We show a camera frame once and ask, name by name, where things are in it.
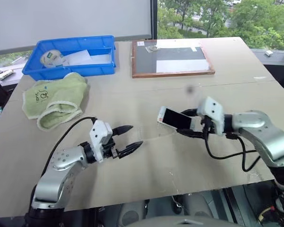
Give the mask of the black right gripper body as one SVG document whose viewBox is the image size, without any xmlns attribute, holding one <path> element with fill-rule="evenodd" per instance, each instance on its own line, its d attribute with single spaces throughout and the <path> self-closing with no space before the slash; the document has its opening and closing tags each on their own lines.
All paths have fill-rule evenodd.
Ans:
<svg viewBox="0 0 284 227">
<path fill-rule="evenodd" d="M 194 131 L 192 135 L 209 135 L 215 134 L 215 126 L 212 119 L 209 116 L 205 116 L 201 120 L 201 125 L 203 126 L 202 131 Z"/>
</svg>

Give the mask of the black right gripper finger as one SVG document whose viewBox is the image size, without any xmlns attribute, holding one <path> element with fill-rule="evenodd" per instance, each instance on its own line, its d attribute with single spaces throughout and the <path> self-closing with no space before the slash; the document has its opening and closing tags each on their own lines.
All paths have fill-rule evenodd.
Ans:
<svg viewBox="0 0 284 227">
<path fill-rule="evenodd" d="M 202 131 L 194 131 L 191 129 L 176 129 L 177 133 L 189 138 L 205 139 L 205 133 Z"/>
<path fill-rule="evenodd" d="M 188 116 L 188 117 L 198 116 L 197 109 L 186 109 L 182 111 L 181 114 L 184 114 L 185 116 Z"/>
</svg>

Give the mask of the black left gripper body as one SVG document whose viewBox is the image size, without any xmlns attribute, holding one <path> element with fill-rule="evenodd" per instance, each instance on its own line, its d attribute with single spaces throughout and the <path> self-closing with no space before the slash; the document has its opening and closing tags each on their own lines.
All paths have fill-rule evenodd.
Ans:
<svg viewBox="0 0 284 227">
<path fill-rule="evenodd" d="M 115 148 L 115 141 L 112 137 L 108 140 L 106 144 L 102 145 L 102 148 L 104 158 L 117 158 L 119 155 L 117 149 Z"/>
</svg>

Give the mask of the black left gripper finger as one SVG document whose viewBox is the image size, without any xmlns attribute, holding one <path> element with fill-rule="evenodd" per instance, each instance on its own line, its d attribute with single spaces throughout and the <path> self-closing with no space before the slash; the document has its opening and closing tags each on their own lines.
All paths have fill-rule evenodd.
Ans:
<svg viewBox="0 0 284 227">
<path fill-rule="evenodd" d="M 143 144 L 143 141 L 138 141 L 130 145 L 127 145 L 124 149 L 117 151 L 117 156 L 119 158 L 124 158 L 125 156 L 128 156 L 132 154 L 134 151 L 136 151 L 142 144 Z"/>
<path fill-rule="evenodd" d="M 122 135 L 122 134 L 128 132 L 132 128 L 133 128 L 132 125 L 123 125 L 123 126 L 116 127 L 114 129 L 112 129 L 112 133 L 113 133 L 112 136 Z"/>
</svg>

